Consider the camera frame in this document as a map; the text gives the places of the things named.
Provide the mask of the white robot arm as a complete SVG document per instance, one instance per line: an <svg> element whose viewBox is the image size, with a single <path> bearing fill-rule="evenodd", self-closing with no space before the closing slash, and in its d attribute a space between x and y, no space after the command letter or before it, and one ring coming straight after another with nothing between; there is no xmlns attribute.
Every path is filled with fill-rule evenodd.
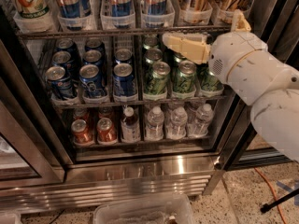
<svg viewBox="0 0 299 224"><path fill-rule="evenodd" d="M206 63L212 75L251 107L254 130L292 161L299 161L299 72L282 63L251 31L241 10L231 31L208 45L199 34L163 34L163 43L190 61Z"/></svg>

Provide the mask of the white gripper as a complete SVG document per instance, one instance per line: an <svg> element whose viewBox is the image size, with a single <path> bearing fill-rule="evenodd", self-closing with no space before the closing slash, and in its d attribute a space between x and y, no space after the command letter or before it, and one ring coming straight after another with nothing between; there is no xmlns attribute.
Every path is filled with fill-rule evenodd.
<svg viewBox="0 0 299 224"><path fill-rule="evenodd" d="M219 35L212 46L206 42L207 35L199 33L165 33L162 40L169 49L196 64L208 61L212 74L222 84L227 84L231 69L240 60L254 51L268 50L266 43L257 35L250 33L251 26L239 9L234 11L231 31Z"/></svg>

